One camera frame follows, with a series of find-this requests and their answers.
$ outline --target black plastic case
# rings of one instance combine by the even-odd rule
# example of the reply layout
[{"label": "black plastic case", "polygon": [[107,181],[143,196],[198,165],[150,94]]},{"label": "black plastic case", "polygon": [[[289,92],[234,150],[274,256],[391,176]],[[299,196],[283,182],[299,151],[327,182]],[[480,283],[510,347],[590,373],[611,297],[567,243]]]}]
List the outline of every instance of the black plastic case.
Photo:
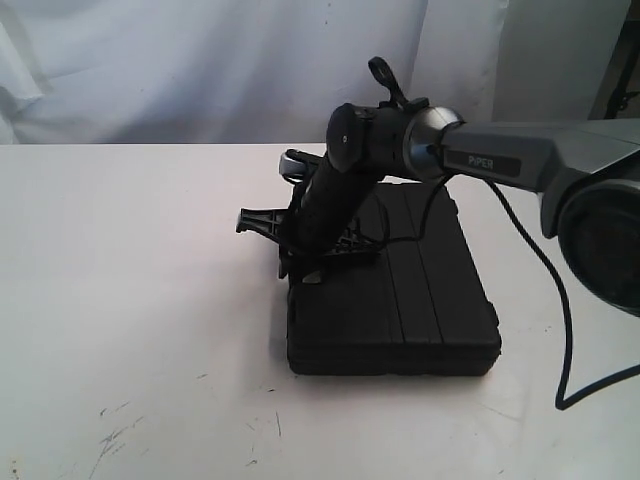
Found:
[{"label": "black plastic case", "polygon": [[[391,237],[415,236],[428,184],[380,184]],[[369,197],[362,231],[382,238]],[[291,285],[287,355],[310,375],[483,375],[500,354],[498,319],[485,297],[446,189],[420,242],[387,246],[370,264],[332,267],[321,284]]]}]

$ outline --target white backdrop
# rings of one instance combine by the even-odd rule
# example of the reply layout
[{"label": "white backdrop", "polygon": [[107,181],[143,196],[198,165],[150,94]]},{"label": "white backdrop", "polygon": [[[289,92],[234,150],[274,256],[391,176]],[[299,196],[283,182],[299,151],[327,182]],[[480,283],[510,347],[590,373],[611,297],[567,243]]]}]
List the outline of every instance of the white backdrop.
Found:
[{"label": "white backdrop", "polygon": [[321,141],[374,55],[468,120],[584,118],[628,3],[0,0],[0,142]]}]

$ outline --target white tabletop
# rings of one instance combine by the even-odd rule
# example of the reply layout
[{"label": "white tabletop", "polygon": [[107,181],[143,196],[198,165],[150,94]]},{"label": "white tabletop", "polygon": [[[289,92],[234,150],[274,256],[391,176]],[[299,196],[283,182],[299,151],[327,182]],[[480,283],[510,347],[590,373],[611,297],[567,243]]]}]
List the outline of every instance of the white tabletop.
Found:
[{"label": "white tabletop", "polygon": [[[554,410],[558,294],[471,179],[450,191],[501,320],[489,374],[293,375],[275,245],[235,233],[240,207],[287,204],[285,148],[0,148],[1,478],[638,478],[640,379]],[[573,302],[569,391],[637,363],[640,322],[508,196]]]}]

